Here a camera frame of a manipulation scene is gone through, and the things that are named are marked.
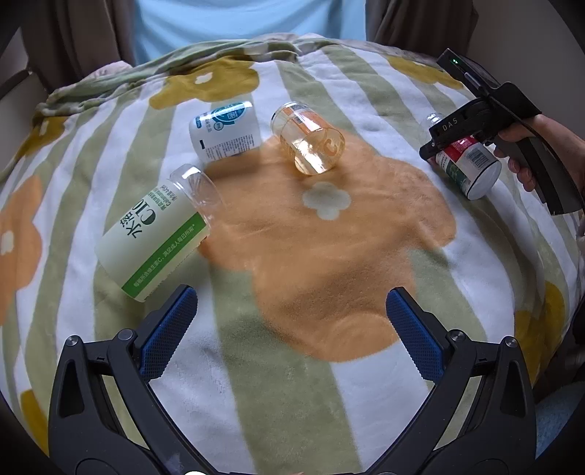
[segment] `barcode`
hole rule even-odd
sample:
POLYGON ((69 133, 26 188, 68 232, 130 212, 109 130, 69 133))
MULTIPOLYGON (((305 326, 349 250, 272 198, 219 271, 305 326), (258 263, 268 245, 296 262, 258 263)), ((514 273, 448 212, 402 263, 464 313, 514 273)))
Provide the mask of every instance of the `barcode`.
POLYGON ((486 157, 486 154, 483 153, 481 148, 469 152, 467 154, 467 159, 471 163, 473 163, 479 170, 482 170, 490 162, 490 159, 486 157))

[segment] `striped blanket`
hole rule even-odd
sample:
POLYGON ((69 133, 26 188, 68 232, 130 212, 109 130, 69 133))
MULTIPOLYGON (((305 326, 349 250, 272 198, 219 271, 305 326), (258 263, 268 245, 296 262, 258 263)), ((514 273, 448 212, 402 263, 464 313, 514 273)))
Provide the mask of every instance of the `striped blanket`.
POLYGON ((135 328, 180 283, 197 317, 151 386, 222 471, 359 472, 392 444, 430 389, 384 316, 396 285, 448 329, 515 335, 534 381, 583 293, 578 216, 551 218, 505 166, 470 202, 418 157, 421 119, 471 97, 428 58, 291 35, 195 44, 55 91, 0 192, 0 389, 16 416, 46 450, 65 338, 135 328), (209 167, 228 205, 219 223, 144 304, 130 299, 96 243, 193 161, 189 121, 238 100, 262 145, 209 167), (343 131, 331 172, 301 177, 281 154, 270 118, 290 100, 343 131))

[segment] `human hand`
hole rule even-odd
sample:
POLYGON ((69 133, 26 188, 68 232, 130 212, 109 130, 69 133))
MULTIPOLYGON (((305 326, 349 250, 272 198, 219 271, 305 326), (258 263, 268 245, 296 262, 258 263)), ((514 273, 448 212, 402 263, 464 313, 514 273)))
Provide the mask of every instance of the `human hand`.
MULTIPOLYGON (((577 188, 583 194, 585 187, 585 140, 576 136, 567 127, 542 114, 527 119, 526 123, 554 148, 577 188)), ((533 137, 533 134, 518 122, 502 130, 498 135, 507 142, 517 142, 526 137, 533 137)), ((494 155, 501 159, 505 158, 505 154, 499 149, 495 150, 494 155)), ((522 183, 526 191, 534 190, 536 180, 530 168, 521 167, 514 159, 508 159, 508 168, 516 174, 518 181, 522 183)))

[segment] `black cable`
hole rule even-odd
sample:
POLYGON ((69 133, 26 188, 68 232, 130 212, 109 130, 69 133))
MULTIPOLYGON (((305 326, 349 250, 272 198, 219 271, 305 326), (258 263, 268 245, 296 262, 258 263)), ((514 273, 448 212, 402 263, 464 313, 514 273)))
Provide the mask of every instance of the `black cable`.
POLYGON ((506 112, 508 112, 508 114, 510 114, 514 118, 514 120, 516 122, 521 123, 531 134, 533 134, 537 139, 539 139, 543 143, 543 145, 548 149, 548 151, 551 153, 551 155, 555 158, 555 160, 560 164, 560 166, 563 167, 563 170, 571 178, 571 182, 573 183, 573 186, 575 187, 575 189, 577 190, 577 192, 579 194, 579 197, 581 198, 581 209, 583 210, 583 213, 585 214, 585 200, 583 199, 583 195, 581 195, 581 191, 577 188, 577 185, 575 184, 575 181, 573 180, 573 177, 571 176, 571 174, 567 170, 567 167, 565 167, 565 164, 563 163, 563 161, 557 155, 557 152, 554 150, 554 148, 545 140, 545 138, 542 135, 540 135, 536 130, 534 130, 533 127, 531 127, 530 125, 528 125, 526 123, 526 121, 524 121, 523 119, 521 119, 520 117, 518 117, 515 113, 513 113, 513 111, 511 111, 510 109, 508 109, 498 99, 496 99, 495 97, 493 97, 493 95, 489 91, 487 91, 485 88, 483 88, 483 91, 486 93, 486 96, 487 96, 487 98, 489 100, 493 101, 496 105, 498 105, 503 110, 505 110, 506 112))

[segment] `light blue fabric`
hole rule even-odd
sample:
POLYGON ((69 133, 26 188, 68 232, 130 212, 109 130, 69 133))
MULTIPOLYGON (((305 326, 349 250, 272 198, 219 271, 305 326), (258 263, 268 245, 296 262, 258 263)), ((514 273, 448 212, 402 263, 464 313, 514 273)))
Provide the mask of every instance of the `light blue fabric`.
POLYGON ((267 33, 366 39, 366 0, 136 0, 141 64, 182 46, 267 33))
POLYGON ((555 440, 585 395, 585 382, 563 386, 536 406, 536 457, 555 440))

